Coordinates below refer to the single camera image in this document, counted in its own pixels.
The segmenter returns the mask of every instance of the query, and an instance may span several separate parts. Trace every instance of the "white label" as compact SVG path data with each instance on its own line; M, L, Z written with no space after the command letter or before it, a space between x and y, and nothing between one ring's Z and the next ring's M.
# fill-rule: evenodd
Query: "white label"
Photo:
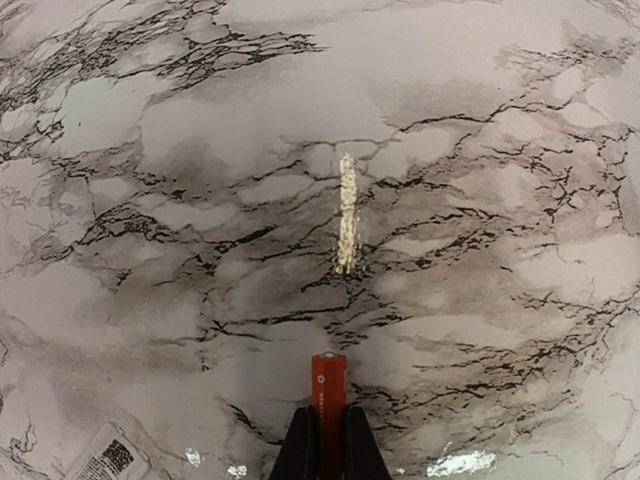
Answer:
M140 480L149 473L148 457L107 423L80 454L64 480Z

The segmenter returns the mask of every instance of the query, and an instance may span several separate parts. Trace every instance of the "label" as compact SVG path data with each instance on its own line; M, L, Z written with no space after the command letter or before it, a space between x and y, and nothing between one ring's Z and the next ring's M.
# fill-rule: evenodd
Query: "label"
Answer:
M149 458L107 423L80 454L64 480L140 480L151 469Z

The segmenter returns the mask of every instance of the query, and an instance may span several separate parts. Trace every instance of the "white fleck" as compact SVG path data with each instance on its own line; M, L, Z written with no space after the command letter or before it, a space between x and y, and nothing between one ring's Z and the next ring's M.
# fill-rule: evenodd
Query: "white fleck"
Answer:
M198 468L202 463L202 457L200 456L200 454L196 449L187 448L184 454L187 456L187 460L189 460L189 463L194 467Z
M238 480L242 477L247 476L247 467L245 467L244 465L231 465L229 468L227 468L227 473L231 475L235 480Z
M470 472L490 468L496 461L494 453L471 452L461 455L447 455L427 468L428 477L445 477L456 473Z

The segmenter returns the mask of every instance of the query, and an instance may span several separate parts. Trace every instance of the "marble pattern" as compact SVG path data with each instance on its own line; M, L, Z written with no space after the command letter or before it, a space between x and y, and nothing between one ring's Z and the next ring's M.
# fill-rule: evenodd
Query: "marble pattern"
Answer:
M633 0L0 0L0 478L63 478L106 422L149 479L265 478L325 350L398 478L639 478L639 28Z

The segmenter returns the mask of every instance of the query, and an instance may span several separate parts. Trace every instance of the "red tube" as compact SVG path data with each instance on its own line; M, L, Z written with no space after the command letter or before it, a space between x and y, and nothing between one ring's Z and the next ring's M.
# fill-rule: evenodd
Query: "red tube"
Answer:
M334 353L314 355L313 407L318 416L319 480L342 476L342 417L347 407L347 357Z

